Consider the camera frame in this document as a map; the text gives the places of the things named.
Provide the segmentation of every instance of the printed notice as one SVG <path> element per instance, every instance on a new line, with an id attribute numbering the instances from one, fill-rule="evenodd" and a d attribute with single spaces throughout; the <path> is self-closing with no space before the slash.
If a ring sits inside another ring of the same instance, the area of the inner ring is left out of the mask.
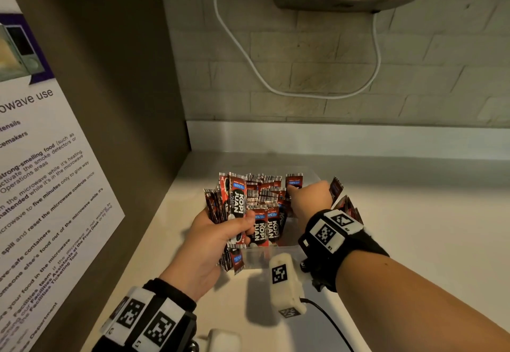
<path id="1" fill-rule="evenodd" d="M 14 0 L 2 1 L 0 351 L 19 352 L 124 213 L 27 21 Z"/>

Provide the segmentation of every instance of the brown partition wall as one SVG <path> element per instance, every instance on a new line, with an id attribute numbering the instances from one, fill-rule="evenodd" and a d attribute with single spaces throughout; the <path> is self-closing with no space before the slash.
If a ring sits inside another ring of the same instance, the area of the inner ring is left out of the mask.
<path id="1" fill-rule="evenodd" d="M 126 217 L 34 345 L 79 351 L 189 151 L 162 0 L 17 0 Z"/>

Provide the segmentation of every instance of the hand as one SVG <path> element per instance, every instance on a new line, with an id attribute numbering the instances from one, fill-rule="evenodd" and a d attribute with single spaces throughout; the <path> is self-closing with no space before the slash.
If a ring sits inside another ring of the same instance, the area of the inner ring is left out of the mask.
<path id="1" fill-rule="evenodd" d="M 333 204 L 329 184 L 326 181 L 301 189 L 289 185 L 287 191 L 291 197 L 292 210 L 297 216 L 299 228 L 303 233 L 312 216 L 319 211 L 330 209 Z"/>
<path id="2" fill-rule="evenodd" d="M 248 211 L 245 218 L 215 225 L 203 210 L 196 216 L 184 243 L 160 279 L 197 302 L 212 289 L 220 276 L 217 263 L 227 241 L 243 231 L 253 234 L 254 224 L 253 211 Z"/>

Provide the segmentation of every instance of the black cable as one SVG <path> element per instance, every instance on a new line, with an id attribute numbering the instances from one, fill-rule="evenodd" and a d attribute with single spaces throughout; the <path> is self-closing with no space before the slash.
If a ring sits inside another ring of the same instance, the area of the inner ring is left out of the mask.
<path id="1" fill-rule="evenodd" d="M 315 306 L 318 310 L 320 310 L 322 312 L 322 314 L 324 316 L 326 316 L 326 318 L 329 320 L 329 322 L 331 324 L 333 324 L 333 326 L 335 327 L 335 329 L 337 330 L 337 332 L 340 334 L 340 336 L 342 336 L 342 339 L 344 339 L 345 343 L 347 344 L 347 346 L 349 347 L 349 350 L 351 352 L 354 352 L 354 349 L 350 346 L 349 342 L 347 341 L 347 339 L 345 338 L 344 334 L 342 333 L 342 331 L 340 330 L 340 328 L 335 324 L 335 322 L 333 321 L 333 319 L 329 316 L 328 313 L 326 313 L 326 311 L 324 309 L 322 309 L 320 306 L 318 306 L 315 302 L 313 301 L 310 301 L 308 298 L 300 298 L 300 301 L 303 303 L 303 304 L 312 304 L 313 306 Z"/>

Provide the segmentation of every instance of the wrist-mounted device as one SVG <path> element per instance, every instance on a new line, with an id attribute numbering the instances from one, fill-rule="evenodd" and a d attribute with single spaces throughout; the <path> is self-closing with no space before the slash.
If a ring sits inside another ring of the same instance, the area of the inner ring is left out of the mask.
<path id="1" fill-rule="evenodd" d="M 354 250 L 389 257 L 363 224 L 340 210 L 323 210 L 315 214 L 298 243 L 307 256 L 301 268 L 311 273 L 312 284 L 317 291 L 324 286 L 332 292 L 337 291 L 335 279 L 338 269 Z"/>
<path id="2" fill-rule="evenodd" d="M 184 351 L 196 332 L 196 316 L 191 313 L 195 306 L 177 289 L 162 280 L 152 280 L 144 288 L 131 288 L 101 333 L 138 352 Z"/>

